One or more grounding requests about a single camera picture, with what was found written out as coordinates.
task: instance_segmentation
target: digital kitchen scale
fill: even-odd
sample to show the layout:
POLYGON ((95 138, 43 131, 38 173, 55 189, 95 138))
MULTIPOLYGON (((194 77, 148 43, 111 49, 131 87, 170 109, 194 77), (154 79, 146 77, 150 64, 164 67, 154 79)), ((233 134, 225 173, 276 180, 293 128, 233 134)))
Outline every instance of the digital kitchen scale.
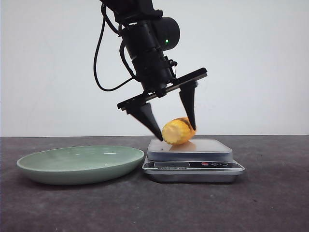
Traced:
POLYGON ((214 139, 182 145, 152 140, 142 169, 157 182, 233 182, 245 170, 233 151, 214 139))

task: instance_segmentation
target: ceramic plate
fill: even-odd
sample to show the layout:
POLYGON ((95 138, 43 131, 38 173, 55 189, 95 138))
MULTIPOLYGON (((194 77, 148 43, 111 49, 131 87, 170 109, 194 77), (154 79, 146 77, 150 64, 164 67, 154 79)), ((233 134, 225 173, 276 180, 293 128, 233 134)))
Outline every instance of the ceramic plate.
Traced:
POLYGON ((80 146, 43 151, 17 161, 31 180, 51 185, 106 181, 134 170, 144 152, 124 146, 80 146))

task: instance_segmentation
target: tabletop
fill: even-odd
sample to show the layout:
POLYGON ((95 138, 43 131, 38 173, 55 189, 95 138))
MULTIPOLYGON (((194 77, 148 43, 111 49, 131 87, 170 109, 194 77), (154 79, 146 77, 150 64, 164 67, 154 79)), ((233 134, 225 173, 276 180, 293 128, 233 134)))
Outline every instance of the tabletop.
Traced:
POLYGON ((111 181, 35 183, 16 161, 33 152, 83 145, 147 151, 151 136, 1 138, 3 232, 309 231, 309 136, 197 136, 233 150, 245 174, 230 184, 151 181, 141 165, 111 181))

